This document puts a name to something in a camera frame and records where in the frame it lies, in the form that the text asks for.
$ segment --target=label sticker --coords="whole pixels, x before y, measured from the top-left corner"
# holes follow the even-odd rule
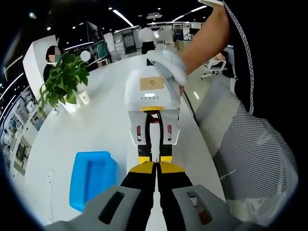
[[[157,90],[164,87],[164,79],[161,76],[140,79],[140,90]]]

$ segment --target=blue box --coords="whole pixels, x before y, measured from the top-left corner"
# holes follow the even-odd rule
[[[76,154],[69,205],[82,212],[88,200],[116,184],[116,162],[109,152],[80,152]]]

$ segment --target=potted plant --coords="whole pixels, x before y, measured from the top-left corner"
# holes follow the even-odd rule
[[[63,54],[39,90],[40,111],[43,113],[47,102],[53,108],[60,102],[68,112],[75,111],[80,106],[76,99],[76,93],[79,91],[77,86],[83,85],[86,88],[88,85],[89,73],[85,69],[87,66],[88,63],[82,61],[80,56]]]

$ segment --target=black sleeve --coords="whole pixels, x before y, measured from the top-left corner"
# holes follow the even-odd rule
[[[45,69],[44,69],[44,73],[43,73],[44,82],[46,82],[46,81],[48,80],[48,78],[49,78],[49,72],[50,72],[51,68],[52,68],[52,65],[50,65],[50,64],[47,64],[47,65],[46,65],[46,67],[45,67]]]

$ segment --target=white table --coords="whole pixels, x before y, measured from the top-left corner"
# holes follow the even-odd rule
[[[88,85],[91,102],[72,114],[61,111],[45,120],[32,146],[25,175],[26,204],[41,222],[70,220],[79,214],[69,205],[77,152],[109,151],[118,164],[118,183],[138,164],[124,95],[130,71],[145,65],[145,56],[140,55],[92,71]],[[173,162],[186,169],[193,184],[202,184],[225,200],[205,141],[186,102],[182,99],[181,103],[181,131],[173,147]],[[158,125],[151,125],[154,155],[158,154],[158,137]]]

